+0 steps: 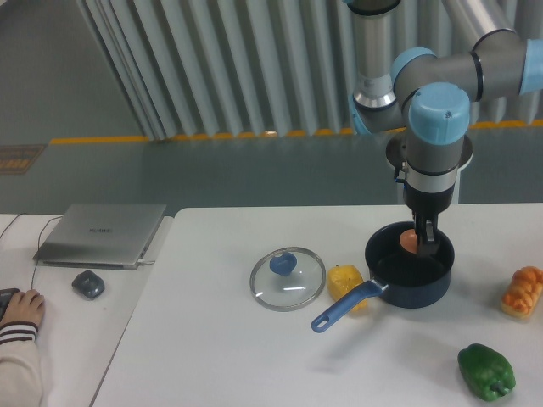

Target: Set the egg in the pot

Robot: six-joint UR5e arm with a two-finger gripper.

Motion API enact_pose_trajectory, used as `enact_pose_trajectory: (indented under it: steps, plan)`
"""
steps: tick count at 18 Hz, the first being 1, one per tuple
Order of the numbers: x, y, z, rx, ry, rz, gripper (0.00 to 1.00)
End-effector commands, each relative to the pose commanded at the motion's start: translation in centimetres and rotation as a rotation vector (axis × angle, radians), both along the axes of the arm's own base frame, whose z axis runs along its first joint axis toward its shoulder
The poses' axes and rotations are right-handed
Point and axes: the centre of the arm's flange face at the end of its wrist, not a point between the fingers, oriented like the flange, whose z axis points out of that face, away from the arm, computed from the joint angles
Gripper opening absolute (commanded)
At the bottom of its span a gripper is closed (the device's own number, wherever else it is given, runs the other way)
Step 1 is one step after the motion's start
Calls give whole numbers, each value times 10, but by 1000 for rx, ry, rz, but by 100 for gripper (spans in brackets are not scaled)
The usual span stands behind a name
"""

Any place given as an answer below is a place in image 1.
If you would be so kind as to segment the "white striped sleeve forearm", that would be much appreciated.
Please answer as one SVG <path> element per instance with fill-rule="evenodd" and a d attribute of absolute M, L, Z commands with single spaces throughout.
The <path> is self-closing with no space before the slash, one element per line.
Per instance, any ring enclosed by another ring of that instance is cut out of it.
<path fill-rule="evenodd" d="M 1 327 L 1 406 L 39 406 L 42 400 L 38 333 L 31 322 Z"/>

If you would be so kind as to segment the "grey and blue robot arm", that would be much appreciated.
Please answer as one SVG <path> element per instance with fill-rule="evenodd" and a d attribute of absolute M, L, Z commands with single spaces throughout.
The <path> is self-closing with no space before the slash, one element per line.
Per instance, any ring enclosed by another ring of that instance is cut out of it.
<path fill-rule="evenodd" d="M 413 213 L 416 252 L 430 256 L 440 245 L 438 217 L 451 204 L 471 105 L 539 91 L 542 42 L 521 39 L 494 1 L 447 1 L 445 11 L 469 52 L 440 58 L 413 47 L 391 59 L 386 30 L 398 7 L 396 1 L 347 2 L 359 70 L 350 110 L 362 134 L 405 128 L 395 179 Z"/>

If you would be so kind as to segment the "person's hand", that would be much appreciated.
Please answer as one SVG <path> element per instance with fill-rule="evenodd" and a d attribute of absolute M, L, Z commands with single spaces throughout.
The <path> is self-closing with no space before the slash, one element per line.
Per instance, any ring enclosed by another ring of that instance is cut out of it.
<path fill-rule="evenodd" d="M 1 319 L 1 327 L 7 324 L 33 324 L 37 328 L 42 324 L 45 314 L 45 298 L 36 289 L 17 292 L 8 303 Z"/>

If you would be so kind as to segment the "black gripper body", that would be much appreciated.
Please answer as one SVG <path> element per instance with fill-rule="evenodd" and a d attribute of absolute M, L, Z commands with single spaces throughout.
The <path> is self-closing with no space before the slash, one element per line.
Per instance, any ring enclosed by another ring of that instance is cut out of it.
<path fill-rule="evenodd" d="M 421 192 L 411 186 L 404 186 L 403 198 L 407 207 L 416 214 L 440 214 L 451 205 L 452 188 L 441 192 Z"/>

